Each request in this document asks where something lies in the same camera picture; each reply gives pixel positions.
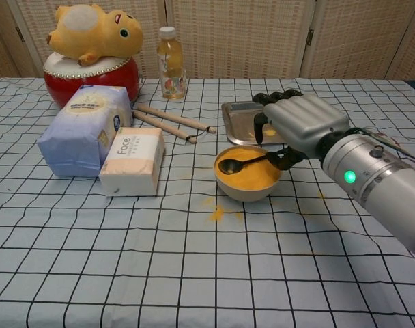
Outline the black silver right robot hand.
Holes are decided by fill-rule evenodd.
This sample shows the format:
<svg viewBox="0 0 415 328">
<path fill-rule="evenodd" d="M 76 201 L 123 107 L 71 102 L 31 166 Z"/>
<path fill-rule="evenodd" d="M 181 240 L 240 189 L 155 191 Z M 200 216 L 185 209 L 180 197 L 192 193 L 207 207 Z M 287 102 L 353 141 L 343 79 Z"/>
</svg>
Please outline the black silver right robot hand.
<svg viewBox="0 0 415 328">
<path fill-rule="evenodd" d="M 263 112 L 253 119 L 257 144 L 262 144 L 265 124 L 270 124 L 287 144 L 284 150 L 266 155 L 270 164 L 281 171 L 305 159 L 323 161 L 329 149 L 351 128 L 345 114 L 314 94 L 289 89 L 258 93 L 252 101 L 263 105 Z"/>
</svg>

